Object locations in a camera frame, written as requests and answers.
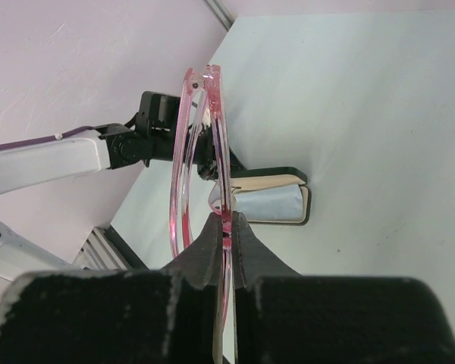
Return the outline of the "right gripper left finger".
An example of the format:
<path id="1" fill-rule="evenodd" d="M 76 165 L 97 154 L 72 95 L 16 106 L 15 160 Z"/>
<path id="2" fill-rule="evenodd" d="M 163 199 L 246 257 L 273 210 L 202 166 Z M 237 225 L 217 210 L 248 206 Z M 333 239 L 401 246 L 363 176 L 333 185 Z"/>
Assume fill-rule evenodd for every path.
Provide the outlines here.
<path id="1" fill-rule="evenodd" d="M 159 270 L 38 271 L 0 299 L 0 363 L 221 363 L 222 224 Z"/>

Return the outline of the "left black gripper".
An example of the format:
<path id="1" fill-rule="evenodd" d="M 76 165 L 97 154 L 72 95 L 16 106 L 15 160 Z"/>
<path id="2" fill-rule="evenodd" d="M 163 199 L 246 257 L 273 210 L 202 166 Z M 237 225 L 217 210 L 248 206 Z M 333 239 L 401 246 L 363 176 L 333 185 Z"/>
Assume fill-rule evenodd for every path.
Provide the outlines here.
<path id="1" fill-rule="evenodd" d="M 218 179 L 217 158 L 211 127 L 202 127 L 197 137 L 193 163 L 197 166 L 197 174 L 201 179 Z"/>

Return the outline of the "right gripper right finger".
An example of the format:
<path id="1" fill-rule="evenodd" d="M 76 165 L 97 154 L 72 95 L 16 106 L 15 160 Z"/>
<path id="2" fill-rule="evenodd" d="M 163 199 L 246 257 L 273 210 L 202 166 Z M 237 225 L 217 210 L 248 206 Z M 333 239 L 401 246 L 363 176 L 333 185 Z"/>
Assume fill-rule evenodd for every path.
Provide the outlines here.
<path id="1" fill-rule="evenodd" d="M 414 278 L 302 275 L 232 222 L 238 363 L 455 363 L 455 336 Z"/>

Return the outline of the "pink frame purple sunglasses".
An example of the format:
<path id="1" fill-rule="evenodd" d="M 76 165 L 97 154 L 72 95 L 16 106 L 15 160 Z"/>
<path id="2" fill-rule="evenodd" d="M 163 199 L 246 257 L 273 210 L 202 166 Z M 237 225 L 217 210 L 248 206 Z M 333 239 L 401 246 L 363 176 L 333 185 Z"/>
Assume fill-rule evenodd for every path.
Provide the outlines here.
<path id="1" fill-rule="evenodd" d="M 210 215 L 198 236 L 190 217 L 191 174 L 213 180 Z M 221 363 L 231 298 L 233 193 L 221 68 L 189 69 L 174 135 L 168 229 L 172 276 L 165 351 L 171 363 Z"/>

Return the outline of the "black glasses case beige lining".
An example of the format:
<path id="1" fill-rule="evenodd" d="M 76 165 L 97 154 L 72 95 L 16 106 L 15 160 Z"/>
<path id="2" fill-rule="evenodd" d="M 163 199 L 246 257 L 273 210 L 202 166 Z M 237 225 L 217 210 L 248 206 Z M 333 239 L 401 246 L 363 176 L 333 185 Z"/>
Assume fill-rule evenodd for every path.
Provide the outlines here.
<path id="1" fill-rule="evenodd" d="M 294 167 L 258 168 L 231 174 L 235 210 L 253 224 L 304 225 L 312 193 Z"/>

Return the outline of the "light blue cleaning cloth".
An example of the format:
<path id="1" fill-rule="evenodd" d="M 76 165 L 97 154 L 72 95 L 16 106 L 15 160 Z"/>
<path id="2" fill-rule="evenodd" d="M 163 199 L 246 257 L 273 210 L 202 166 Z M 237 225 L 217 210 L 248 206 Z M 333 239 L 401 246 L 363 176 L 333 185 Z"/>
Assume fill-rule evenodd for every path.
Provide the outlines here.
<path id="1" fill-rule="evenodd" d="M 304 199 L 296 185 L 234 194 L 235 207 L 248 221 L 295 222 L 304 216 Z"/>

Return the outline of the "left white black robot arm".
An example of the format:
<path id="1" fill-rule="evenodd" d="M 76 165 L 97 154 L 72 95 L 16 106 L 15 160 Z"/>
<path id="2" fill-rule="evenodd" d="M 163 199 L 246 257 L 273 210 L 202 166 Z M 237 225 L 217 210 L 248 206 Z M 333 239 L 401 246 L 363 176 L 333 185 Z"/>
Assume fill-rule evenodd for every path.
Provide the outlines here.
<path id="1" fill-rule="evenodd" d="M 0 145 L 0 195 L 25 187 L 115 170 L 172 162 L 169 234 L 178 256 L 193 238 L 189 183 L 193 167 L 216 186 L 211 208 L 221 216 L 222 248 L 231 249 L 231 173 L 242 168 L 228 146 L 221 91 L 192 83 L 181 96 L 145 92 L 126 124 L 84 126 L 62 134 Z"/>

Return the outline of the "aluminium extrusion rail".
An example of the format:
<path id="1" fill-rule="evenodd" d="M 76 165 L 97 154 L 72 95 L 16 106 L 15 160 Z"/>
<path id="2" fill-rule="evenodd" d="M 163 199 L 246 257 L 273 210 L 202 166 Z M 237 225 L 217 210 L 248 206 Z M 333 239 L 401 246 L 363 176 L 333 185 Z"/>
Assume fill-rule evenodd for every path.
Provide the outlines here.
<path id="1" fill-rule="evenodd" d="M 106 237 L 105 230 L 100 227 L 91 230 L 72 264 L 90 270 L 131 269 L 127 260 Z"/>

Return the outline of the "left aluminium frame post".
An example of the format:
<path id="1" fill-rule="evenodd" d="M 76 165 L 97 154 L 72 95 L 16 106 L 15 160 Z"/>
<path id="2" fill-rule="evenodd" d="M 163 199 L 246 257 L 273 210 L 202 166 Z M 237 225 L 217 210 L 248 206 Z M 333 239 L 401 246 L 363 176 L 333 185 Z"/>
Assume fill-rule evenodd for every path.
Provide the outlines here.
<path id="1" fill-rule="evenodd" d="M 222 0 L 203 0 L 202 1 L 206 7 L 212 12 L 218 22 L 229 31 L 229 29 L 233 26 L 235 17 L 232 13 L 228 10 L 226 5 L 223 3 Z"/>

